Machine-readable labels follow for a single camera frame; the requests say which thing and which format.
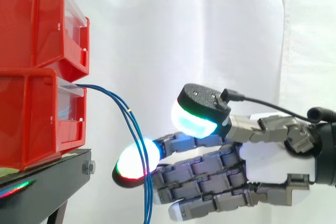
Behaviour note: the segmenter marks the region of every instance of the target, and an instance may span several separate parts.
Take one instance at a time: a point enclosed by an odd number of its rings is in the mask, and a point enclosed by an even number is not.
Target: white backdrop
[[[219,90],[228,87],[279,102],[282,0],[75,1],[91,23],[90,76],[80,83],[98,84],[122,96],[146,136],[175,131],[171,105],[188,82]],[[302,95],[288,93],[294,90],[291,69],[286,73],[281,103],[293,108],[296,104],[290,103],[290,98]],[[267,111],[248,103],[232,108],[236,114]],[[132,141],[122,115],[112,100],[89,90],[87,118],[85,147],[92,148],[97,169],[91,181],[69,200],[64,223],[142,223],[143,189],[122,189],[111,178],[120,153]],[[155,207],[152,223],[172,223],[167,208]],[[283,211],[287,216],[298,213],[260,205],[188,223],[279,223],[276,217],[288,221]],[[303,207],[300,211],[299,216],[307,215]]]

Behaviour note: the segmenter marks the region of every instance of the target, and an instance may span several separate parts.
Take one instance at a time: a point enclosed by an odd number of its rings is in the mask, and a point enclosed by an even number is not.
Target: red plastic drawer
[[[0,174],[85,144],[86,90],[52,69],[0,68],[0,111]]]
[[[73,0],[0,0],[0,67],[89,74],[89,19]]]

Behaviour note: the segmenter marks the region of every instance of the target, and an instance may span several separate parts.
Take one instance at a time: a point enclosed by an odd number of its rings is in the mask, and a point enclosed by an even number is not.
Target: robotic hand
[[[294,116],[230,114],[228,102],[243,100]],[[173,110],[172,119],[188,135],[176,133],[155,140],[161,159],[200,146],[219,146],[219,150],[159,165],[152,173],[154,201],[173,203],[169,208],[172,220],[253,207],[259,202],[291,206],[302,201],[314,183],[336,184],[334,112],[313,108],[303,118],[234,91],[219,93],[195,84],[187,84],[177,102],[188,115],[181,115],[181,110],[176,115]]]

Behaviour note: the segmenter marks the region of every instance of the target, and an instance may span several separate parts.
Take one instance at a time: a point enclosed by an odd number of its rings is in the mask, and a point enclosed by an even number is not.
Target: black cable
[[[314,120],[314,119],[306,118],[306,117],[304,117],[304,116],[302,116],[302,115],[298,115],[298,114],[296,114],[296,113],[294,113],[294,112],[291,112],[291,111],[289,111],[289,110],[286,110],[286,109],[284,109],[284,108],[282,108],[282,107],[279,107],[279,106],[276,106],[276,105],[274,105],[274,104],[271,104],[271,103],[268,103],[268,102],[264,102],[264,101],[262,101],[262,100],[258,100],[258,99],[254,99],[254,98],[250,98],[250,97],[245,97],[245,98],[244,98],[244,101],[249,101],[249,102],[259,103],[259,104],[262,104],[262,105],[264,105],[264,106],[273,108],[273,109],[275,109],[275,110],[279,110],[279,111],[281,111],[281,112],[283,112],[283,113],[292,115],[292,116],[294,116],[294,117],[296,117],[296,118],[298,118],[298,119],[301,119],[301,120],[304,120],[304,121],[307,121],[307,122],[310,122],[310,123],[319,123],[319,122],[320,122],[319,120]]]

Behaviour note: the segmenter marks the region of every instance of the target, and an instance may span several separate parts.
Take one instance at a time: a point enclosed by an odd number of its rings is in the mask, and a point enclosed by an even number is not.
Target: white fabric
[[[305,114],[312,106],[336,110],[335,0],[285,0],[280,104]],[[294,208],[272,209],[272,223],[335,223],[334,187],[313,185]]]

